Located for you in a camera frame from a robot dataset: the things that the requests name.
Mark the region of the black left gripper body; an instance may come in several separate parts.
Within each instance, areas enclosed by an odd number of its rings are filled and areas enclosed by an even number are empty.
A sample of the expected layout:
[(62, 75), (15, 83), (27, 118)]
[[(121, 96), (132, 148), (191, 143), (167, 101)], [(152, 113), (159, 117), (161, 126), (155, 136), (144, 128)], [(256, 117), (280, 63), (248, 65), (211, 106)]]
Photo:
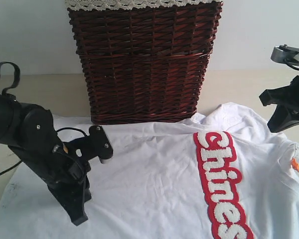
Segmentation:
[(91, 200), (87, 173), (92, 159), (90, 136), (63, 142), (56, 134), (10, 136), (8, 147), (47, 185), (59, 202)]

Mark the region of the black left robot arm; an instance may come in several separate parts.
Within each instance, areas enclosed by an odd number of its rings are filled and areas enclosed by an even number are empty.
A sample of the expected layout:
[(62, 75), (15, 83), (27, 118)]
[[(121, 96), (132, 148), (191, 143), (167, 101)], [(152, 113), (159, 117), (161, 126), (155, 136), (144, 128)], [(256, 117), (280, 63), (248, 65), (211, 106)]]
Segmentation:
[(84, 203), (91, 199), (87, 167), (73, 146), (58, 137), (51, 111), (0, 95), (0, 144), (46, 183), (74, 225), (87, 221)]

